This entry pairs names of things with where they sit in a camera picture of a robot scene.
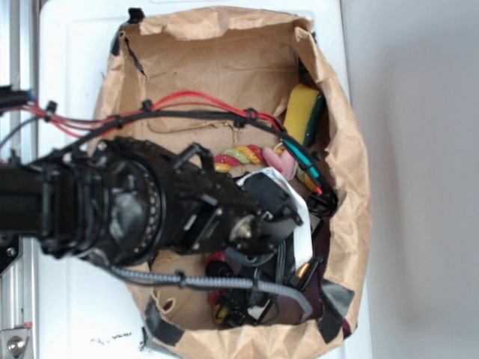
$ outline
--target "metal bracket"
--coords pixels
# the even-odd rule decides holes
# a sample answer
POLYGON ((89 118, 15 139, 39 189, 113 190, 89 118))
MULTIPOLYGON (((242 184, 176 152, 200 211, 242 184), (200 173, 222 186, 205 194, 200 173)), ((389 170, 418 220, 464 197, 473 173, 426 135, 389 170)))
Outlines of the metal bracket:
POLYGON ((0 233, 0 277, 22 255, 22 243, 18 236, 0 233))
POLYGON ((30 328, 0 331, 0 349, 2 359, 33 358, 30 328))

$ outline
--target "brown paper bag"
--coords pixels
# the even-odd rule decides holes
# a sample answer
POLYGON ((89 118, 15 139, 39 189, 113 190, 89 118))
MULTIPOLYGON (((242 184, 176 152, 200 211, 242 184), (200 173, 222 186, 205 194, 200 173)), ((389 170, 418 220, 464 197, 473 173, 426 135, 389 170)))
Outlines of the brown paper bag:
MULTIPOLYGON (((370 182, 356 119, 335 71, 314 41, 311 22, 237 7, 150 18, 141 11, 130 15, 115 38, 96 117, 133 111, 145 99, 156 101, 177 90, 199 90, 239 108, 281 115, 298 83, 316 86, 328 106, 320 134, 327 154, 323 165, 339 196, 326 240, 315 248, 327 257, 310 286, 317 319, 301 325, 219 328, 204 292, 131 286, 155 343, 185 358, 208 359, 315 358, 339 346, 357 326, 370 242, 370 182), (299 62, 307 70, 302 75, 299 62)), ((275 136, 248 127, 169 118, 135 123, 113 135, 148 139, 176 153, 193 141, 215 154, 240 144, 278 143, 275 136)), ((254 167, 241 166, 233 175, 254 167)), ((138 269, 150 271, 146 263, 138 269)), ((151 267, 163 273, 175 269, 204 275, 203 257, 163 251, 151 267)))

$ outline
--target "yellow sponge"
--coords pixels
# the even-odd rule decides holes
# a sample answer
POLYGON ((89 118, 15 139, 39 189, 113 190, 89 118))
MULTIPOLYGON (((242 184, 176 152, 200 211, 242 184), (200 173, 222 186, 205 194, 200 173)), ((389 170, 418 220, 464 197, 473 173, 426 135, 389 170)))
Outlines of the yellow sponge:
POLYGON ((287 103, 284 127, 287 133, 300 144, 305 140, 308 121, 320 92, 303 84, 297 85, 291 92, 287 103))

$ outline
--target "metal frame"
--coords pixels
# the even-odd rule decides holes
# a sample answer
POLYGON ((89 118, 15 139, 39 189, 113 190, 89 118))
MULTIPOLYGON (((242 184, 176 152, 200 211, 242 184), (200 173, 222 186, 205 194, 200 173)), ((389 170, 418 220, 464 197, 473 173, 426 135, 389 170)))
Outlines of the metal frame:
MULTIPOLYGON (((38 89, 38 34, 41 0, 0 0, 0 85, 38 89)), ((0 121, 0 138, 24 120, 23 114, 6 114, 0 121)), ((24 162, 37 157, 37 127, 22 130, 10 140, 10 148, 24 162)), ((9 148, 0 156, 7 158, 9 148)), ((2 357, 14 358, 7 350, 7 338, 13 332, 26 345, 19 358, 37 356, 37 258, 34 240, 22 240, 22 256, 0 277, 0 344, 2 357)))

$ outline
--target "braided rope toy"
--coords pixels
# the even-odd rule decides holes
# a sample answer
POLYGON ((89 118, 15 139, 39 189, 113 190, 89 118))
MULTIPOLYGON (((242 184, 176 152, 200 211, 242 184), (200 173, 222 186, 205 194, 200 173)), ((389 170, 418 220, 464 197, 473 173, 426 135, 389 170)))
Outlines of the braided rope toy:
MULTIPOLYGON (((280 156, 283 153, 281 143, 273 147, 275 153, 280 156)), ((223 151, 222 154, 215 156, 215 171, 216 172, 228 172, 233 167, 240 165, 259 165, 266 164, 266 160, 263 156, 263 148, 255 144, 249 144, 247 146, 236 146, 234 148, 228 148, 223 151)), ((296 178, 304 183, 311 191, 316 191, 316 186, 313 181, 306 176, 305 172, 296 166, 296 178)))

